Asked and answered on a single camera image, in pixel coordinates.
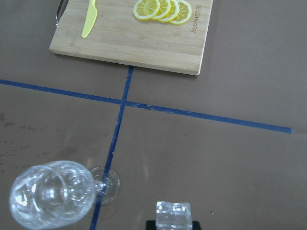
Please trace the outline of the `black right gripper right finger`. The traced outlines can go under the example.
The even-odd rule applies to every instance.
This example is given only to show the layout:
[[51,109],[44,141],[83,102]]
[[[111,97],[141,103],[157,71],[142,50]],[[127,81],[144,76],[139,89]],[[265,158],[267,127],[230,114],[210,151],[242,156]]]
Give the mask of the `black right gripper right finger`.
[[198,221],[192,222],[192,230],[201,230],[201,225]]

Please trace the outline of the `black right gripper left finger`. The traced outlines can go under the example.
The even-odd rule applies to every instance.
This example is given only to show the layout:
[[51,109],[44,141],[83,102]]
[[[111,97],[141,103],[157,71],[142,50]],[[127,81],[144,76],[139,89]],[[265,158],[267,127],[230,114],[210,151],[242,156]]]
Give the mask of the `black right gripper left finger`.
[[155,220],[148,220],[145,224],[146,230],[157,230]]

